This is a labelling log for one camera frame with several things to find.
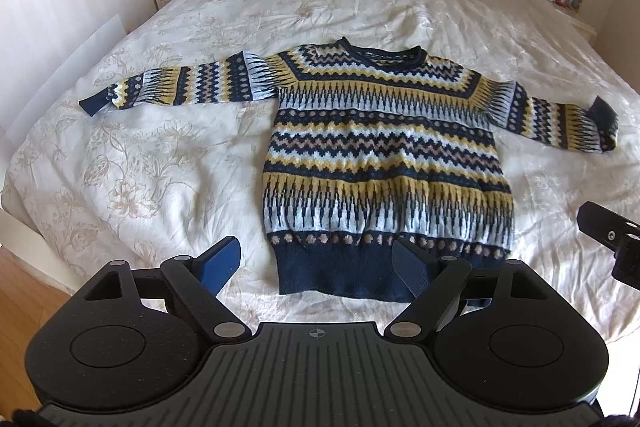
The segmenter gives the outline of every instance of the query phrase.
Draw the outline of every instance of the fair isle sweater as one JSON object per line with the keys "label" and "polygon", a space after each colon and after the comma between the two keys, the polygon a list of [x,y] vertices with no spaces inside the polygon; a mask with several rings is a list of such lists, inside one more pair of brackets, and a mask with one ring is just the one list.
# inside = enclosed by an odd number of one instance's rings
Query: fair isle sweater
{"label": "fair isle sweater", "polygon": [[498,266],[511,253],[514,217],[492,125],[592,153],[612,150],[618,131],[600,98],[590,110],[547,102],[420,47],[394,53],[346,38],[148,70],[80,105],[94,115],[110,102],[265,98],[280,102],[262,210],[283,294],[410,301],[392,268],[399,236],[436,256]]}

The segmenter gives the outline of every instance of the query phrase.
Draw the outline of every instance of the metal screw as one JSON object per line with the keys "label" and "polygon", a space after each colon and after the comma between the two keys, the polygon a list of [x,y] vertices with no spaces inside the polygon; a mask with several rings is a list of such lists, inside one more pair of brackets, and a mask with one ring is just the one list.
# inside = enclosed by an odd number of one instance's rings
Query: metal screw
{"label": "metal screw", "polygon": [[420,335],[421,331],[422,328],[412,322],[397,322],[393,326],[391,326],[391,332],[396,337],[402,337],[404,339],[416,337]]}
{"label": "metal screw", "polygon": [[244,326],[237,322],[223,322],[213,328],[213,332],[224,339],[232,339],[244,333]]}

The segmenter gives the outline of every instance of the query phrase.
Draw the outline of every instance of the wooden floor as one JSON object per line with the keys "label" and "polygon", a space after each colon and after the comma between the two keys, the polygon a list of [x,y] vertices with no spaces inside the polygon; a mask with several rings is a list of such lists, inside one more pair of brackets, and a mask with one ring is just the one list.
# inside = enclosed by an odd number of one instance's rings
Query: wooden floor
{"label": "wooden floor", "polygon": [[33,334],[68,299],[23,271],[0,247],[0,415],[39,407],[24,372],[24,351]]}

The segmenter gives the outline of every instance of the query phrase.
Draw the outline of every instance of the sweater collar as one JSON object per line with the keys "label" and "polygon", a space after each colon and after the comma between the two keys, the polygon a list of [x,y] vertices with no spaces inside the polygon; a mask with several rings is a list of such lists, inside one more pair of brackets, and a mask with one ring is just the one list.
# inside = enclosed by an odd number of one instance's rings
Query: sweater collar
{"label": "sweater collar", "polygon": [[392,73],[415,70],[415,68],[423,65],[424,59],[427,58],[427,52],[420,46],[400,52],[388,52],[376,48],[353,46],[347,37],[341,38],[337,41],[337,44],[343,47],[357,61],[377,70],[390,71]]}

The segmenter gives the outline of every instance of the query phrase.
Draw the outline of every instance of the white duvet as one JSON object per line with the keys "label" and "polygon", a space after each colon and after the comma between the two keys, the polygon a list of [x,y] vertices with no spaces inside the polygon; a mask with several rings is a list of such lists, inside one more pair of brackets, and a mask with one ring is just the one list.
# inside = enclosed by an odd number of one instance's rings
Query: white duvet
{"label": "white duvet", "polygon": [[514,255],[550,282],[605,337],[640,325],[640,298],[610,277],[613,258],[575,216],[588,200],[640,220],[640,100],[545,0],[174,0],[123,40],[47,112],[15,154],[2,204],[26,211],[82,277],[111,259],[158,266],[198,255],[225,235],[241,268],[221,300],[260,321],[376,320],[403,305],[308,292],[279,296],[262,233],[262,163],[276,103],[105,109],[78,100],[156,66],[274,54],[347,36],[358,46],[421,45],[530,94],[589,107],[596,95],[620,117],[606,155],[554,150],[496,130],[516,205]]}

